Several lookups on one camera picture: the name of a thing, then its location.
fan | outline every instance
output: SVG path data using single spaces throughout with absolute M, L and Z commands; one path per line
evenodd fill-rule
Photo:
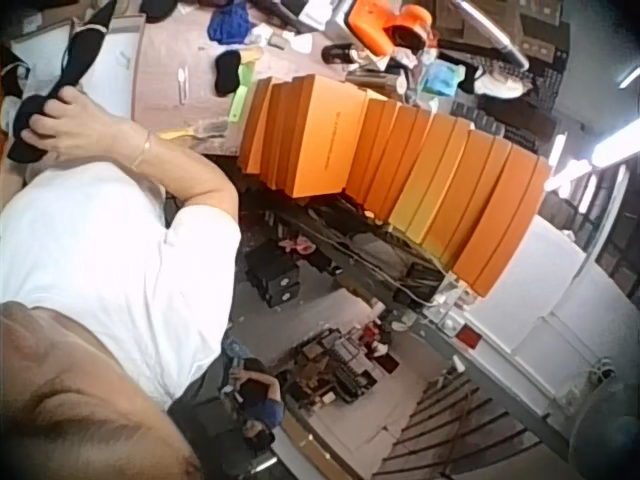
M 585 401 L 569 444 L 569 462 L 585 480 L 640 478 L 638 394 L 614 374 Z

hand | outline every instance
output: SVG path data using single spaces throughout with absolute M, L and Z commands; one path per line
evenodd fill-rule
M 22 139 L 65 158 L 118 157 L 123 149 L 135 157 L 144 145 L 145 134 L 140 134 L 141 127 L 128 128 L 130 124 L 75 88 L 65 87 L 57 100 L 45 103 L 44 115 L 31 117 Z
M 251 372 L 243 369 L 236 369 L 229 372 L 229 376 L 238 382 L 238 385 L 241 385 L 251 378 Z

green object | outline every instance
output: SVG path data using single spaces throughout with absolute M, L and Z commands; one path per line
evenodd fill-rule
M 247 98 L 247 92 L 251 87 L 253 81 L 253 72 L 256 68 L 255 62 L 245 63 L 238 68 L 238 78 L 240 79 L 240 86 L 233 94 L 233 100 L 231 100 L 231 110 L 229 111 L 229 121 L 237 122 L 240 120 L 242 110 L 244 108 L 244 102 Z

wooden table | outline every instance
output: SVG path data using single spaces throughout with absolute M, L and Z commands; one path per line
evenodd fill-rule
M 187 13 L 177 9 L 164 22 L 145 27 L 134 86 L 133 118 L 151 131 L 182 128 L 198 120 L 228 115 L 232 95 L 219 98 L 213 87 L 214 59 L 225 47 L 207 37 L 212 13 L 210 8 L 199 7 Z M 264 21 L 262 14 L 253 9 L 250 15 L 254 23 Z M 327 66 L 320 58 L 322 47 L 331 42 L 321 34 L 313 36 L 313 50 L 309 55 L 290 47 L 284 51 L 265 47 L 264 55 L 256 63 L 254 84 L 259 78 L 275 76 L 289 80 L 309 73 L 343 79 L 342 66 Z M 189 98 L 181 106 L 177 72 L 185 66 L 189 70 Z M 230 124 L 226 139 L 185 138 L 181 142 L 200 153 L 237 155 L 252 96 L 253 89 L 249 91 L 240 120 Z

bracelet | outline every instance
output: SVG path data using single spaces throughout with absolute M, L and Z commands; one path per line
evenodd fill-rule
M 134 172 L 136 171 L 136 167 L 138 166 L 138 163 L 140 163 L 140 160 L 142 160 L 142 157 L 144 157 L 144 154 L 147 153 L 149 148 L 151 148 L 151 132 L 149 130 L 147 130 L 147 139 L 144 142 L 144 146 L 142 147 L 142 151 L 133 160 L 133 163 L 131 164 L 131 170 L 133 170 Z

